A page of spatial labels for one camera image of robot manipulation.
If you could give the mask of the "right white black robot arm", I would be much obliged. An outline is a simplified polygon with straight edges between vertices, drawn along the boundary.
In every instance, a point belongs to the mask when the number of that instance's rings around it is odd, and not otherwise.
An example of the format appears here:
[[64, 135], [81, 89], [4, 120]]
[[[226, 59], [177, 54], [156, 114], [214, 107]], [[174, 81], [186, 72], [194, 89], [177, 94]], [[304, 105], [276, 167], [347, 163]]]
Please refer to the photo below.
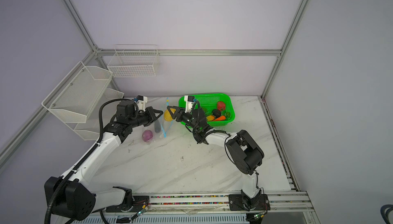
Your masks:
[[208, 124], [199, 101], [191, 104], [190, 108], [168, 106], [167, 111], [173, 120], [185, 123], [198, 144], [224, 148], [230, 162], [243, 174], [241, 196], [244, 210], [253, 210], [258, 204], [264, 203], [263, 191], [259, 188], [257, 168], [262, 165], [265, 155], [247, 131], [233, 133], [214, 129]]

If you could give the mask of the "purple toy onion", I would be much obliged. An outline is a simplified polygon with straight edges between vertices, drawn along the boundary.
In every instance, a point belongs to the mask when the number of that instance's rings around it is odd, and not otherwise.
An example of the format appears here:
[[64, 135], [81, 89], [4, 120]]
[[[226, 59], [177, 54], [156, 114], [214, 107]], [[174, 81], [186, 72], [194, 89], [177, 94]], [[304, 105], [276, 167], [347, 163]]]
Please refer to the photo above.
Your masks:
[[149, 142], [154, 138], [154, 133], [151, 130], [145, 130], [142, 133], [142, 140], [144, 142]]

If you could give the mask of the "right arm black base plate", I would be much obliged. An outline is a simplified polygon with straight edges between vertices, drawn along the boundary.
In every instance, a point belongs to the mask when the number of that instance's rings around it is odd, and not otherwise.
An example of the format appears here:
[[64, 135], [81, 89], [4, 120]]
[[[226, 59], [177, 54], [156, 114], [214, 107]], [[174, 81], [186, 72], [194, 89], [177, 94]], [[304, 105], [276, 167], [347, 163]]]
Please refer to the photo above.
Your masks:
[[230, 194], [228, 196], [231, 211], [270, 211], [270, 201], [267, 194], [259, 193], [254, 198], [245, 194]]

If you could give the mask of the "red toy pepper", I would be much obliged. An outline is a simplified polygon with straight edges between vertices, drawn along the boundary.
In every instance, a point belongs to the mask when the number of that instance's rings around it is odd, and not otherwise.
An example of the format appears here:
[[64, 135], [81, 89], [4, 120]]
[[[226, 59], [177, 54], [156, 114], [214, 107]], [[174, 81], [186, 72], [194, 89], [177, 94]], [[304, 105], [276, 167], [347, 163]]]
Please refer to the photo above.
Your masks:
[[218, 101], [217, 102], [217, 109], [219, 111], [224, 111], [226, 110], [226, 104], [223, 101]]

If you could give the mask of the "clear zip bag blue zipper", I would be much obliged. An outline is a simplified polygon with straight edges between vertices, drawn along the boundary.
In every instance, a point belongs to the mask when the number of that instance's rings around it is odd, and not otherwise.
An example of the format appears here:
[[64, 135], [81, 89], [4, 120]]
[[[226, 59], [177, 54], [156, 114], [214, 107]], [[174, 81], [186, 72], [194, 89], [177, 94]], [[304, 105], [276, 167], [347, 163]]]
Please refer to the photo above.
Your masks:
[[173, 119], [167, 107], [170, 105], [169, 98], [154, 98], [152, 106], [154, 109], [163, 111], [163, 115], [147, 127], [142, 127], [142, 141], [145, 143], [155, 142], [168, 136], [173, 124]]

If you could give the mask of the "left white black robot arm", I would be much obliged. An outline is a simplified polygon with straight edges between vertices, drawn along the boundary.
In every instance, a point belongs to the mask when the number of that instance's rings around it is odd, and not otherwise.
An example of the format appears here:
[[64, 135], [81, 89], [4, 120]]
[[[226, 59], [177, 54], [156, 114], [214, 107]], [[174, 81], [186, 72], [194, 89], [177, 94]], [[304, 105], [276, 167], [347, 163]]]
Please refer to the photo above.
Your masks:
[[92, 212], [101, 212], [111, 206], [117, 206], [123, 212], [132, 210], [135, 199], [131, 189], [115, 186], [110, 190], [91, 192], [88, 187], [104, 161], [134, 128], [147, 127], [163, 114], [151, 106], [140, 109], [137, 99], [122, 98], [103, 103], [98, 111], [97, 141], [70, 169], [58, 178], [49, 178], [44, 185], [47, 200], [44, 222], [49, 224], [52, 215], [65, 217], [68, 223], [81, 221]]

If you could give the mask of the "yellow toy lemon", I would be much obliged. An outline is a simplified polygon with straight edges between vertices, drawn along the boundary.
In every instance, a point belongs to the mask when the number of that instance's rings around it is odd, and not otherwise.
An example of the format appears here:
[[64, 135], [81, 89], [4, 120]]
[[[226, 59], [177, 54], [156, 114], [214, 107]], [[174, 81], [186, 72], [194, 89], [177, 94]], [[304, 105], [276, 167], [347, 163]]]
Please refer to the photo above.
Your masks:
[[173, 120], [172, 114], [175, 114], [176, 110], [174, 108], [166, 109], [164, 112], [164, 120], [171, 122]]

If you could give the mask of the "green plastic basket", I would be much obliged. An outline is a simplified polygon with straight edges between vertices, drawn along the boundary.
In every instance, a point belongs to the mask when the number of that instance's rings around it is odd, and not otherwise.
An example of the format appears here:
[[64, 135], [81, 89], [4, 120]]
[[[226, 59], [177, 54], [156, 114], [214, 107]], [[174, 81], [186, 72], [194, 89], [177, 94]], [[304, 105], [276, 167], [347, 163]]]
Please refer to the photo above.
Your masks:
[[211, 127], [219, 127], [219, 126], [226, 126], [228, 123], [231, 123], [235, 119], [235, 112], [234, 108], [231, 102], [231, 99], [228, 95], [226, 94], [199, 94], [199, 95], [193, 95], [196, 100], [198, 100], [201, 104], [202, 108], [205, 108], [207, 110], [207, 115], [212, 114], [212, 111], [214, 109], [217, 109], [217, 102], [218, 101], [223, 101], [226, 104], [226, 110], [223, 112], [225, 113], [226, 111], [229, 111], [231, 113], [230, 119], [226, 119], [225, 121], [211, 121], [208, 122], [208, 124]]

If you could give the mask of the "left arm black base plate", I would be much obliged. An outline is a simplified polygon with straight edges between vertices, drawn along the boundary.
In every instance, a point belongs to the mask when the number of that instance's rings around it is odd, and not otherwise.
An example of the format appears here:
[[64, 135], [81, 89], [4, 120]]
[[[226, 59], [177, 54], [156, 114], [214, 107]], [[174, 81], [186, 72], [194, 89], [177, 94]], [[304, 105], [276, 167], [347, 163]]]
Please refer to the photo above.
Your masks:
[[144, 205], [149, 204], [150, 197], [147, 195], [133, 195], [131, 198], [117, 206], [110, 206], [105, 209], [107, 213], [136, 213], [142, 210]]

